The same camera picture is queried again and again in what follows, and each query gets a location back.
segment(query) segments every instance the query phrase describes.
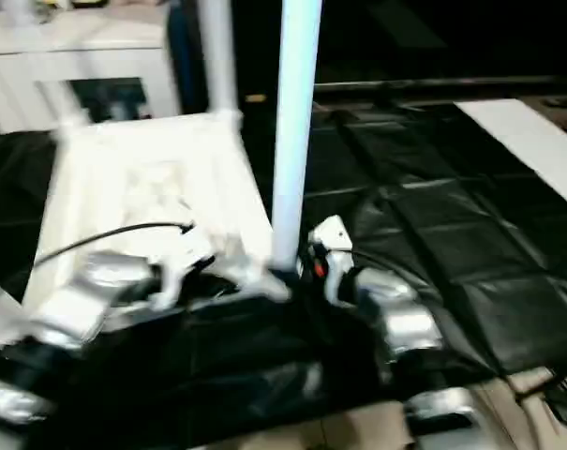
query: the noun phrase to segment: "white cylinder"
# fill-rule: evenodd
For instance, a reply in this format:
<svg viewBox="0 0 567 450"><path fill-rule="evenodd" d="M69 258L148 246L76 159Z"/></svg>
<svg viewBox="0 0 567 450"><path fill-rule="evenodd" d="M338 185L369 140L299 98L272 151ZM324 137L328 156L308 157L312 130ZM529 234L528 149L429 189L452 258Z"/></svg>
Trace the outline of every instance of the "white cylinder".
<svg viewBox="0 0 567 450"><path fill-rule="evenodd" d="M296 264L322 0L284 0L273 190L273 263Z"/></svg>
<svg viewBox="0 0 567 450"><path fill-rule="evenodd" d="M198 8L210 109L236 112L230 0L200 0Z"/></svg>

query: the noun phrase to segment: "wire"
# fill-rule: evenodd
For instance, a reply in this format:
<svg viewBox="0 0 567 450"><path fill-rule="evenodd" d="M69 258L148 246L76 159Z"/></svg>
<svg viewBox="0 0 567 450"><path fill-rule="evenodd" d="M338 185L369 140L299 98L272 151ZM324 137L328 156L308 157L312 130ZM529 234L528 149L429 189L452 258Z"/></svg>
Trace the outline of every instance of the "wire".
<svg viewBox="0 0 567 450"><path fill-rule="evenodd" d="M328 251L329 252L339 251L341 253L348 253L351 256L355 256L356 258L362 258L363 260L374 264L376 267L383 267L387 270L392 270L398 273L402 277L410 276L410 277L414 277L414 279L421 278L418 274L414 273L408 267L405 267L402 263L389 261L389 258L387 258L386 261L382 261L382 258L376 258L374 256L369 255L368 253L364 253L361 250L355 250L353 248L352 249L331 248Z"/></svg>
<svg viewBox="0 0 567 450"><path fill-rule="evenodd" d="M321 434L322 434L322 439L324 440L324 447L329 449L331 447L329 447L329 441L327 440L327 432L324 429L324 424L322 422L322 419L319 419L319 424L321 425Z"/></svg>
<svg viewBox="0 0 567 450"><path fill-rule="evenodd" d="M58 258L59 256L64 255L65 253L68 253L71 250L74 250L75 248L87 246L87 245L92 244L96 241L106 239L107 237L115 236L117 234L122 234L122 233L134 232L136 230L143 230L143 229L147 229L147 228L173 228L173 227L181 229L182 234L185 234L185 233L187 233L188 231L190 231L191 229L194 228L193 225L188 225L188 224L185 224L185 223L178 223L178 222L148 222L148 223L139 223L137 225L127 225L126 227L116 228L114 230L110 230L110 231L107 231L107 232L101 232L99 234L94 234L92 236L86 237L85 239L82 239L81 241L77 241L77 242L70 244L66 247L62 247L62 248L59 248L55 251L52 251L52 252L48 253L47 255L43 255L42 257L40 257L38 260L36 260L34 262L34 264L31 268L29 268L29 266L27 265L26 267L18 270L17 272L13 273L12 275L10 275L6 279L6 282L4 284L10 284L10 283L16 281L18 278L22 277L23 275L29 274L30 272L37 270L42 265L49 263L50 261ZM2 289L2 287L0 286L0 296L3 293L4 293L4 289Z"/></svg>
<svg viewBox="0 0 567 450"><path fill-rule="evenodd" d="M523 402L521 401L517 401L519 389L516 388L515 384L512 382L512 380L510 380L510 378L502 377L502 379L509 387L509 389L512 391L516 403L518 404L518 406L520 406L520 409L525 414L525 419L527 420L527 427L529 428L529 433L533 440L533 446L535 447L535 450L543 450L542 439L541 439L539 427L535 423L535 418L529 411L529 408L527 408L527 405L523 404Z"/></svg>

